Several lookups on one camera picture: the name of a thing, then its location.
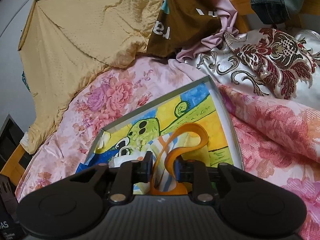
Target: orange loop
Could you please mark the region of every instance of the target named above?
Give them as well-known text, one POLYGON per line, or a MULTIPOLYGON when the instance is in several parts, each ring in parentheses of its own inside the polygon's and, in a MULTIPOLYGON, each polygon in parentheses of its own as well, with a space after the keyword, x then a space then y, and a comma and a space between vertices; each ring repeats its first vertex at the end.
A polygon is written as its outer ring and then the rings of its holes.
POLYGON ((167 157, 164 160, 164 166, 173 178, 175 178, 173 163, 174 163, 174 160, 178 156, 180 156, 184 153, 187 153, 187 152, 201 149, 202 147, 207 145, 209 137, 208 137, 207 131, 201 125, 199 125, 197 123, 185 123, 185 124, 181 125, 180 127, 178 127, 172 133, 172 135, 169 137, 168 141, 164 145, 162 151, 159 153, 157 160, 153 166, 152 174, 151 174, 151 183, 150 183, 150 193, 152 195, 186 195, 186 194, 188 194, 188 191, 183 183, 177 182, 176 187, 173 190, 167 191, 167 192, 157 190, 154 185, 154 173, 155 173, 156 168, 158 167, 158 164, 160 162, 161 155, 168 148, 168 145, 177 136, 179 136, 185 132, 194 132, 197 135, 199 135, 200 136, 200 143, 197 146, 193 146, 193 147, 177 147, 167 154, 167 157))

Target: black device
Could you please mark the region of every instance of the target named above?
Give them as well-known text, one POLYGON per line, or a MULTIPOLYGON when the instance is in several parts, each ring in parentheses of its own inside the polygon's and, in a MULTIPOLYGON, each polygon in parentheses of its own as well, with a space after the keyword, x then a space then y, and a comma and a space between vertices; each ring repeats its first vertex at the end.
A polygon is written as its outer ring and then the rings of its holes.
POLYGON ((0 174, 0 240, 18 240, 26 236, 17 220, 17 206, 10 179, 0 174))
POLYGON ((174 163, 189 195, 133 195, 148 182, 152 154, 108 168, 101 163, 39 189, 17 208, 25 239, 298 240, 307 210, 295 194, 227 163, 174 163))

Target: lavender cloth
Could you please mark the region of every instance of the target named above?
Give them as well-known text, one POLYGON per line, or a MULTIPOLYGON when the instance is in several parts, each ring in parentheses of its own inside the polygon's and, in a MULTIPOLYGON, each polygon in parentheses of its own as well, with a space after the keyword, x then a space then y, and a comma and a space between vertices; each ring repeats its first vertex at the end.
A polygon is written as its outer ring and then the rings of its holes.
POLYGON ((229 0, 211 0, 213 6, 217 10, 217 15, 220 16, 222 28, 218 33, 215 33, 207 38, 202 39, 190 48, 182 48, 177 54, 176 59, 179 62, 185 62, 185 57, 195 58, 197 54, 211 50, 222 42, 224 32, 229 32, 233 35, 238 34, 238 30, 234 28, 238 12, 233 7, 229 0))

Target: pink floral bedspread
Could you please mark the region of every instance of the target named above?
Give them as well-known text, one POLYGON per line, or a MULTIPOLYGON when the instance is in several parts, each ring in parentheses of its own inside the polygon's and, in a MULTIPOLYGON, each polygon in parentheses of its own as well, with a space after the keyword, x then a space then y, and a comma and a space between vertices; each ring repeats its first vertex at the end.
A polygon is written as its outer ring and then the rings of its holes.
POLYGON ((101 128, 148 101, 192 80, 152 57, 138 57, 127 70, 113 69, 81 91, 58 130, 39 148, 16 190, 18 201, 32 191, 73 175, 101 128))
MULTIPOLYGON (((70 103, 58 130, 32 159, 18 185, 18 200, 72 175, 103 126, 203 75, 177 60, 161 63, 151 57, 139 57, 127 70, 101 74, 70 103)), ((216 84, 235 127, 245 170, 301 197, 308 215, 300 235, 318 239, 320 111, 216 84)))

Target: wooden chair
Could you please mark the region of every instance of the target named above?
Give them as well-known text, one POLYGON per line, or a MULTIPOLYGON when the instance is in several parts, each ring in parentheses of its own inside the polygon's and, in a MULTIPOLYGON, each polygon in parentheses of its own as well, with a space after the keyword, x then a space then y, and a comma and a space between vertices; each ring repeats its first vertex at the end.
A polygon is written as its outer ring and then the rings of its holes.
MULTIPOLYGON (((251 9, 250 0, 230 0, 230 2, 238 11, 235 27, 239 30, 239 33, 247 33, 250 31, 247 15, 255 14, 251 9)), ((304 0, 299 14, 320 15, 320 0, 304 0)), ((289 21, 286 21, 285 26, 303 28, 299 14, 293 16, 289 21)))
POLYGON ((25 149, 21 144, 19 144, 0 172, 2 175, 9 177, 15 186, 18 185, 25 171, 25 169, 19 164, 19 161, 25 152, 25 149))

